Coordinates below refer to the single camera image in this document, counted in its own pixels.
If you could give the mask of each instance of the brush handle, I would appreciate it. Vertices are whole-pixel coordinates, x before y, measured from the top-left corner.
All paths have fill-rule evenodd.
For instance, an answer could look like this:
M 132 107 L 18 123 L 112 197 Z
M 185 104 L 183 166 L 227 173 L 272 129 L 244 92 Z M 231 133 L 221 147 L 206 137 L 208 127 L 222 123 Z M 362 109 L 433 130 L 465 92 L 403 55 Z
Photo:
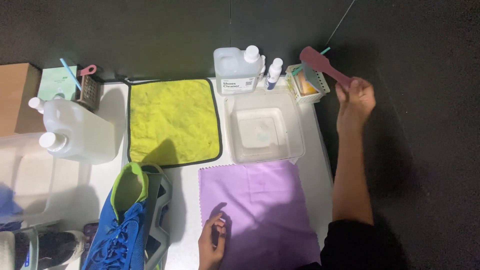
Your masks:
M 327 73 L 330 77 L 334 78 L 338 83 L 340 83 L 343 88 L 349 89 L 352 78 L 343 75 L 340 71 L 333 68 L 331 65 L 328 67 L 325 66 L 323 72 Z

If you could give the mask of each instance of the blue sneaker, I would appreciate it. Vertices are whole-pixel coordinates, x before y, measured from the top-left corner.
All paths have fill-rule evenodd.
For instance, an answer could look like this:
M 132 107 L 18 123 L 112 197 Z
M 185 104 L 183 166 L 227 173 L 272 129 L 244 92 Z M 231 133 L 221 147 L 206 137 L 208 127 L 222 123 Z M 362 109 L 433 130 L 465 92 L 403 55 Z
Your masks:
M 144 269 L 147 197 L 147 174 L 140 164 L 128 163 L 115 180 L 103 205 L 98 231 L 82 270 Z

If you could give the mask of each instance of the white bottle cap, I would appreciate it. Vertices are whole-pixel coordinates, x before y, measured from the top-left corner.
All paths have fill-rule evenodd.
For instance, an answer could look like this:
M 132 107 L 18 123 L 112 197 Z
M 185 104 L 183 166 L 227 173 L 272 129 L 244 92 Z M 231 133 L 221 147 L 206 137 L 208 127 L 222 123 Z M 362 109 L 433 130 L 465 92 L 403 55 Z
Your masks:
M 45 132 L 40 136 L 38 142 L 41 147 L 53 151 L 62 148 L 66 143 L 66 139 L 65 135 L 54 132 Z
M 43 99 L 39 98 L 31 98 L 28 101 L 28 106 L 36 109 L 36 110 L 43 110 L 43 105 L 45 104 L 45 101 Z
M 275 71 L 279 71 L 279 70 L 281 71 L 282 65 L 283 65 L 283 61 L 280 58 L 275 58 L 269 69 L 273 69 Z
M 248 63 L 255 63 L 260 58 L 260 54 L 258 53 L 257 46 L 254 46 L 254 45 L 248 46 L 247 49 L 245 50 L 245 53 L 243 54 L 243 58 Z

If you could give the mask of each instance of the white table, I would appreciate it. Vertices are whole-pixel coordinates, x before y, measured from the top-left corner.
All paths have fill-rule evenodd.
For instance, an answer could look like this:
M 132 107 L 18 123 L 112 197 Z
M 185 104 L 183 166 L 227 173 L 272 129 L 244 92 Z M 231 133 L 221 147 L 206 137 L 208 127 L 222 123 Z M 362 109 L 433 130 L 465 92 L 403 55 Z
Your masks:
M 165 169 L 165 174 L 173 183 L 173 199 L 164 221 L 164 228 L 170 232 L 172 238 L 172 244 L 164 258 L 167 270 L 198 269 L 197 241 L 202 231 L 198 170 L 232 164 L 225 130 L 224 98 L 217 94 L 214 79 L 212 84 L 222 129 L 223 153 L 213 162 Z M 280 78 L 277 87 L 285 88 L 283 77 Z M 66 229 L 82 230 L 86 223 L 98 219 L 103 203 L 120 172 L 128 87 L 124 84 L 106 84 L 103 91 L 97 114 L 115 124 L 120 152 L 109 163 L 87 166 L 81 170 L 80 186 L 74 203 L 63 217 Z M 332 219 L 332 176 L 313 105 L 303 104 L 299 108 L 306 150 L 305 155 L 297 161 L 297 165 L 306 197 L 310 225 L 318 235 L 320 248 L 323 248 L 328 224 Z M 67 269 L 77 270 L 78 264 L 78 261 L 71 263 Z

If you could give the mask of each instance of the shoelace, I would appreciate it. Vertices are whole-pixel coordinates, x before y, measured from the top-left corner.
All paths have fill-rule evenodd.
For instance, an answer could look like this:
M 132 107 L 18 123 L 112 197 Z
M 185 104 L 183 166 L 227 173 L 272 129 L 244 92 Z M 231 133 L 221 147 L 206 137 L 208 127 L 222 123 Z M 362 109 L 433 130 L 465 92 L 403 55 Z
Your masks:
M 93 261 L 102 262 L 102 270 L 121 270 L 124 268 L 128 253 L 126 245 L 129 238 L 128 227 L 134 224 L 138 227 L 137 215 L 141 210 L 142 207 L 138 207 L 120 225 L 117 219 L 112 221 L 111 229 L 107 232 L 109 238 L 99 243 L 97 251 L 92 256 Z

